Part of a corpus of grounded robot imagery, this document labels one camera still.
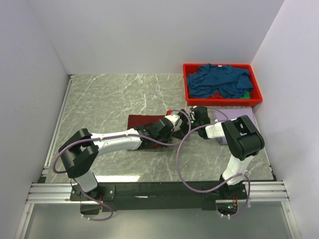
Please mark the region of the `dark red t-shirt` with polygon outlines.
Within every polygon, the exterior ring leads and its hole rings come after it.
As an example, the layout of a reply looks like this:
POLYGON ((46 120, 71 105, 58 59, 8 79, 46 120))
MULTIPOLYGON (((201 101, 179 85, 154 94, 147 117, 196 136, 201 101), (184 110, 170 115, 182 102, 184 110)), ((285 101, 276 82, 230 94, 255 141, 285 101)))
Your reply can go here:
POLYGON ((172 136, 173 124, 164 116, 129 115, 128 129, 162 143, 168 143, 172 136))

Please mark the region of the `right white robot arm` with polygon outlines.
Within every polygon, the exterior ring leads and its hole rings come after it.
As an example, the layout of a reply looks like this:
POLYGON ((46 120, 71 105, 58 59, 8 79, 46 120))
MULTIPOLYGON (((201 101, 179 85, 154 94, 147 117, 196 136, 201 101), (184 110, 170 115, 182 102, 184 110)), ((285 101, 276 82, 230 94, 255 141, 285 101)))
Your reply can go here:
POLYGON ((176 166, 179 178, 183 185, 193 192, 203 194, 219 190, 221 197, 229 199, 236 193, 243 179, 248 178, 245 175, 247 167, 264 148, 264 139, 247 115, 214 123, 208 117, 207 107, 193 107, 190 115, 192 118, 187 118, 187 121, 191 130, 181 139, 177 149, 176 166), (199 190, 191 187, 184 180, 179 168, 179 153, 182 145, 195 131, 204 139, 225 138, 231 153, 227 167, 221 174, 220 183, 211 189, 199 190))

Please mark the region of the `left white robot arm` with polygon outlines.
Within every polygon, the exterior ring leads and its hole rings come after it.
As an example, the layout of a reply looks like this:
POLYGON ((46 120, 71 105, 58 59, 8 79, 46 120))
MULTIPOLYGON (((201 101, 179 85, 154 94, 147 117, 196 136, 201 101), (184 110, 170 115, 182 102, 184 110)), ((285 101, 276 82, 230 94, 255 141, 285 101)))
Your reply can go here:
POLYGON ((148 150, 156 145, 167 146, 179 120, 179 115, 169 114, 155 123, 107 134, 90 133, 84 128, 60 147, 58 157, 67 176, 81 187, 83 196, 94 200, 99 196, 100 188, 90 168, 97 157, 121 150, 148 150))

